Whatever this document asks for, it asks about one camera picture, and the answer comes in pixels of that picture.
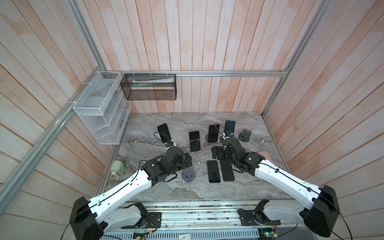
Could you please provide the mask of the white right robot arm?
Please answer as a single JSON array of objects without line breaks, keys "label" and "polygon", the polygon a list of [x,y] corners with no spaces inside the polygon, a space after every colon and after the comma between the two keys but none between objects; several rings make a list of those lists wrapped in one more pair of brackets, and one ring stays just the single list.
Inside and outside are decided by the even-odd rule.
[{"label": "white right robot arm", "polygon": [[262,155],[246,152],[234,136],[221,136],[220,143],[223,145],[224,160],[234,165],[239,172],[265,180],[295,199],[290,204],[261,200],[253,210],[253,218],[257,224],[286,221],[305,225],[318,236],[331,236],[341,215],[333,188],[321,188],[305,182],[280,169]]}]

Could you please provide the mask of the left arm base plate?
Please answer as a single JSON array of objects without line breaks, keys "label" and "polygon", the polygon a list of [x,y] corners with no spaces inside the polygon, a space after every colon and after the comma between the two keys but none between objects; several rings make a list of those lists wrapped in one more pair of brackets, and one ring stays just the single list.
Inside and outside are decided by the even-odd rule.
[{"label": "left arm base plate", "polygon": [[158,229],[161,227],[161,222],[162,222],[162,213],[161,212],[152,212],[148,213],[144,217],[141,217],[139,221],[132,226],[134,229],[139,229],[139,228],[154,228]]}]

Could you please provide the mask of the grey round stand front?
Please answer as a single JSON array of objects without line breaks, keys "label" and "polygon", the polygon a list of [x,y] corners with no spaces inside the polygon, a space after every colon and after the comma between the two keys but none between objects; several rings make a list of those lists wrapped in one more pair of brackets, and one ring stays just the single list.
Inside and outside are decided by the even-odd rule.
[{"label": "grey round stand front", "polygon": [[182,172],[182,179],[189,183],[192,182],[196,178],[196,173],[194,171],[193,167],[189,167],[183,170]]}]

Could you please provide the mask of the grey round stand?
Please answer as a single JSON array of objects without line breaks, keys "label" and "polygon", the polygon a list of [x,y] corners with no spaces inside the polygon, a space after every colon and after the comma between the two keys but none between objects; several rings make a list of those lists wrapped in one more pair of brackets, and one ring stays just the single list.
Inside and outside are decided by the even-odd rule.
[{"label": "grey round stand", "polygon": [[252,135],[252,131],[248,129],[243,129],[243,131],[239,134],[238,139],[242,142],[249,142]]},{"label": "grey round stand", "polygon": [[189,167],[183,170],[182,172],[182,179],[189,183],[192,182],[196,178],[196,173],[194,171],[193,167]]}]

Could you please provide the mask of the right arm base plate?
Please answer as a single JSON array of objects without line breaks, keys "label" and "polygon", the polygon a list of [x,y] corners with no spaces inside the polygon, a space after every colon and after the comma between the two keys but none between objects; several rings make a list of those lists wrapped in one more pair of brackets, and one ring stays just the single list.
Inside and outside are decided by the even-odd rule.
[{"label": "right arm base plate", "polygon": [[281,221],[270,221],[263,214],[255,210],[238,209],[237,213],[242,226],[279,226]]}]

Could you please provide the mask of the purple phone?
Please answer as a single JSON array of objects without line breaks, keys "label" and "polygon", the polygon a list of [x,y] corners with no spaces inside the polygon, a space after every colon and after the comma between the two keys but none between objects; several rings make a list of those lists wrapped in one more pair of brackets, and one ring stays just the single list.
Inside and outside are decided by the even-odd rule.
[{"label": "purple phone", "polygon": [[189,132],[189,142],[191,152],[199,152],[201,150],[200,132]]}]

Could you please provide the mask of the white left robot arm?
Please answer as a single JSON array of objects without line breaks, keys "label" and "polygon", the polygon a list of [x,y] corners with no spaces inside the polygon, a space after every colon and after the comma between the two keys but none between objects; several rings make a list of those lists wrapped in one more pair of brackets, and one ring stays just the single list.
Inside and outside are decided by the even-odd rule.
[{"label": "white left robot arm", "polygon": [[149,213],[142,203],[133,203],[121,209],[121,205],[135,195],[166,182],[167,177],[177,177],[177,172],[192,166],[189,153],[178,147],[153,159],[141,161],[139,169],[124,182],[107,192],[87,200],[84,197],[74,202],[69,226],[77,240],[99,240],[105,233],[122,227],[143,228],[148,223]]}]

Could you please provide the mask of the dark phone front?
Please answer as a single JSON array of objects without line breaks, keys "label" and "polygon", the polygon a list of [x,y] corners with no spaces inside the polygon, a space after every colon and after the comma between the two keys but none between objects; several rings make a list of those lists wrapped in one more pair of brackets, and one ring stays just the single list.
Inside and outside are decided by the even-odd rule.
[{"label": "dark phone front", "polygon": [[221,178],[220,178],[218,161],[216,160],[207,161],[207,168],[208,168],[209,182],[220,183]]}]

